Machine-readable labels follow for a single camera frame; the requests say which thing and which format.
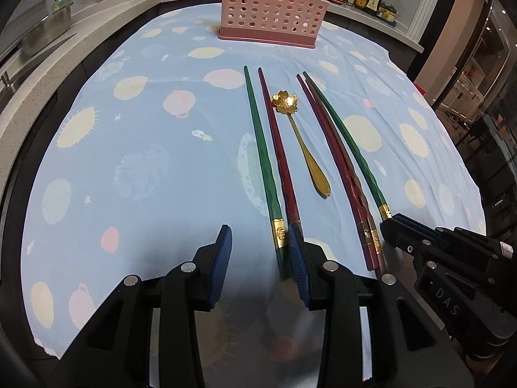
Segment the green chopstick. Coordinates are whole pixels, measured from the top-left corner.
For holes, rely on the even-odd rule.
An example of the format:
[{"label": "green chopstick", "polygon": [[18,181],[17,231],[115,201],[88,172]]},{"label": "green chopstick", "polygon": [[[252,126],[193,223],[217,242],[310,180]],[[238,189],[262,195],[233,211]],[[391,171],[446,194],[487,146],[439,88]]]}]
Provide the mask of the green chopstick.
[{"label": "green chopstick", "polygon": [[253,86],[251,84],[248,66],[244,66],[244,76],[246,78],[246,89],[248,90],[248,99],[250,101],[251,118],[253,119],[253,128],[255,130],[255,139],[257,140],[258,158],[260,160],[260,169],[262,170],[262,179],[264,181],[264,189],[266,192],[267,208],[269,211],[269,219],[271,221],[271,230],[273,231],[273,241],[275,242],[275,252],[277,254],[278,269],[280,278],[285,280],[289,277],[289,256],[287,253],[287,240],[282,217],[282,209],[278,202],[277,186],[273,177],[273,169],[269,161],[267,153],[266,139],[260,122],[259,109]]},{"label": "green chopstick", "polygon": [[370,171],[370,167],[368,166],[368,163],[366,163],[363,155],[361,154],[361,151],[357,147],[357,144],[353,140],[350,132],[346,129],[345,124],[337,114],[337,112],[334,110],[330,102],[325,98],[325,95],[320,90],[320,88],[317,86],[317,84],[314,82],[314,80],[311,79],[311,77],[307,74],[307,72],[303,72],[303,75],[305,76],[305,79],[309,81],[316,90],[316,93],[320,97],[321,101],[323,102],[325,108],[327,108],[327,111],[329,112],[330,116],[334,120],[339,132],[343,136],[344,140],[346,141],[348,147],[350,148],[350,151],[353,154],[353,157],[355,158],[359,168],[361,169],[361,172],[363,172],[363,176],[366,180],[366,183],[368,184],[368,187],[370,188],[370,191],[373,195],[373,199],[377,205],[377,208],[379,209],[379,212],[381,213],[382,220],[386,220],[391,217],[391,211],[388,207],[388,204],[386,203],[386,199],[384,198],[383,193],[381,192],[381,189],[379,189],[379,185],[377,184],[377,181],[375,179],[375,176],[373,176],[372,172]]}]

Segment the basket base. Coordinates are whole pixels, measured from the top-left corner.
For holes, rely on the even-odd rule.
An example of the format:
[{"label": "basket base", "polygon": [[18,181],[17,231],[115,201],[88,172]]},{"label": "basket base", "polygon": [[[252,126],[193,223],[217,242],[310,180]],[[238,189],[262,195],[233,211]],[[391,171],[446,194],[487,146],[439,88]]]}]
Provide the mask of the basket base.
[{"label": "basket base", "polygon": [[259,29],[250,30],[221,26],[218,36],[219,39],[229,41],[264,42],[267,44],[299,46],[301,48],[316,48],[316,36],[304,37]]}]

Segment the silver screw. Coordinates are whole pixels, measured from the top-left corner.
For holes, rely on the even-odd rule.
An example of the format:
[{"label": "silver screw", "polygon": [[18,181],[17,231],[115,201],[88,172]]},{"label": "silver screw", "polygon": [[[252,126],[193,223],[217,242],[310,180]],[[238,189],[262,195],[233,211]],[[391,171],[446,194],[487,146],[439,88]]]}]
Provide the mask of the silver screw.
[{"label": "silver screw", "polygon": [[392,286],[396,283],[396,278],[393,274],[384,274],[384,276],[381,277],[381,280],[388,286]]},{"label": "silver screw", "polygon": [[339,264],[336,261],[325,261],[323,263],[323,268],[326,271],[336,271],[339,268]]},{"label": "silver screw", "polygon": [[138,277],[136,276],[127,276],[125,279],[124,279],[124,284],[126,286],[134,286],[138,283]]},{"label": "silver screw", "polygon": [[184,273],[192,273],[195,270],[195,268],[196,268],[196,264],[191,263],[191,262],[183,263],[181,266],[181,269]]}]

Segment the spoon handle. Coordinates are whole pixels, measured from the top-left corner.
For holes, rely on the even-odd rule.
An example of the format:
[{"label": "spoon handle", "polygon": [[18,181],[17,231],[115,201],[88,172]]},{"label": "spoon handle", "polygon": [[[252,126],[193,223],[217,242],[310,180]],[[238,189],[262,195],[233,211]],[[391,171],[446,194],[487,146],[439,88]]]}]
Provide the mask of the spoon handle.
[{"label": "spoon handle", "polygon": [[330,197],[330,184],[328,183],[325,174],[312,157],[311,153],[309,152],[309,149],[307,149],[307,146],[303,142],[300,132],[298,131],[298,127],[296,126],[296,123],[294,122],[294,119],[290,113],[288,113],[288,118],[289,122],[291,123],[291,126],[293,127],[293,131],[296,135],[298,143],[300,143],[301,151],[303,152],[303,156],[305,158],[305,162],[307,163],[307,167],[309,168],[309,173],[311,175],[312,182],[314,183],[316,191],[323,198]]}]

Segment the blue tablecloth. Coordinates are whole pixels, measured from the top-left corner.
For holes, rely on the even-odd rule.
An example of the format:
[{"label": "blue tablecloth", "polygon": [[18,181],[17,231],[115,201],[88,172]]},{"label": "blue tablecloth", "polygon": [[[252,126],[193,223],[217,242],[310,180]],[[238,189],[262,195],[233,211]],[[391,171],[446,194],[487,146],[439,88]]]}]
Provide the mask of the blue tablecloth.
[{"label": "blue tablecloth", "polygon": [[[381,46],[328,23],[316,49],[221,41],[220,11],[199,5],[152,20],[80,91],[30,196],[21,258],[28,320],[36,342],[59,357],[124,276],[162,276],[228,224],[233,252],[221,302],[197,315],[207,386],[315,386],[324,313],[306,311],[294,284],[278,281],[243,66],[279,194],[257,68],[270,92],[298,94],[294,119],[332,187],[329,199],[317,195],[289,121],[278,115],[304,234],[354,273],[372,276],[297,73],[309,72],[324,90],[394,213],[484,232],[479,191]],[[366,377],[369,368],[366,359]]]}]

